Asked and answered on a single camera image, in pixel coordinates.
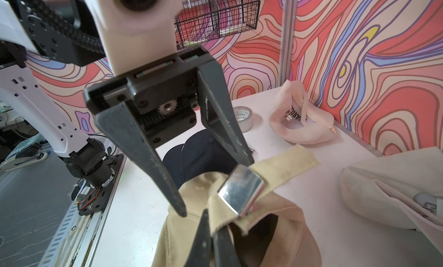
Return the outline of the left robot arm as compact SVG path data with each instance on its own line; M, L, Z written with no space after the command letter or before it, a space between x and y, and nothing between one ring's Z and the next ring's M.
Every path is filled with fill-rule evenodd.
M27 66L27 51L63 64L107 58L114 77L84 90L97 127L182 217L186 206L156 149L201 122L237 163L254 159L221 65L201 46L178 50L182 0L1 0L1 99L40 132L70 173L101 186L103 146L63 113Z

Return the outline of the cream baseball cap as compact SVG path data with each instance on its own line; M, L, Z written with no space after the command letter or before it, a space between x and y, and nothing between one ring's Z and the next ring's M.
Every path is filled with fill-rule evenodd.
M269 112L272 131L293 144L315 145L336 139L331 113L313 105L300 81L286 80Z

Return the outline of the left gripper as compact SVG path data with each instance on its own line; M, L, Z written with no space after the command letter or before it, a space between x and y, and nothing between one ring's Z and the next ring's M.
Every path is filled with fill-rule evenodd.
M181 217L187 216L186 205L153 146L194 127L198 105L202 124L236 162L254 163L222 67L201 46L87 87L84 100L96 126L154 181Z

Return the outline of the clear tape roll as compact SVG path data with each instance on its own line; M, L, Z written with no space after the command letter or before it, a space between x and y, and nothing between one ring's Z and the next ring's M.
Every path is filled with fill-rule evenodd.
M252 109L246 106L235 106L233 111L241 132L250 131L254 124Z

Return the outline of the black cap with white logo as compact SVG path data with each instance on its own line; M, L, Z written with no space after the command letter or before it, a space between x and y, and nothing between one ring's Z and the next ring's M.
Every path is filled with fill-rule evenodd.
M180 188L187 181L205 173L230 174L236 160L206 129L195 133L184 144L170 149L163 158L175 186Z

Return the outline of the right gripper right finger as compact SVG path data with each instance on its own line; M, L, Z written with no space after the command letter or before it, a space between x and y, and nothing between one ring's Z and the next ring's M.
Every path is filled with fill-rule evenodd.
M241 267L227 225L213 236L212 242L215 267Z

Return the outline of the light beige baseball cap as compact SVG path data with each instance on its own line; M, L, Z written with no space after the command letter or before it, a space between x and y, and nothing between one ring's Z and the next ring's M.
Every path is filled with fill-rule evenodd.
M437 147L354 163L340 175L341 197L356 214L424 234L443 250L443 153Z

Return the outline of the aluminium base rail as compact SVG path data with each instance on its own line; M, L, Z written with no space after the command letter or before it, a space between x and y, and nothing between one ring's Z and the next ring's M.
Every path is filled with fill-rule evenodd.
M96 195L45 145L46 158L1 171L1 266L81 267L87 264L111 187Z

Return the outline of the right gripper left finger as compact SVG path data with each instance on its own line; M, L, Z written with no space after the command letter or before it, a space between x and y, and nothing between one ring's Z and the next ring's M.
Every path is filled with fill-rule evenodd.
M209 213L207 209L204 209L185 267L209 267L211 248Z

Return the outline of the tan khaki baseball cap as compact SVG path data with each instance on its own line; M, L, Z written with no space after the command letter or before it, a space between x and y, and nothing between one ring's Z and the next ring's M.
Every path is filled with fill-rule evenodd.
M253 208L243 217L238 216L222 201L218 190L226 181L222 172L206 172L184 183L180 189L188 211L180 217L173 208L162 227L152 266L183 267L192 248L198 224L204 210L209 213L211 234L223 225L233 224L230 233L236 232L245 242L233 239L237 249L247 253L249 265L260 267L320 267L321 253L309 230L303 210L292 201L276 194L274 190L319 164L315 155L296 145L284 153L250 166L251 171L265 182ZM266 217L277 217L276 228L269 235L270 243L259 249L258 240L248 240Z

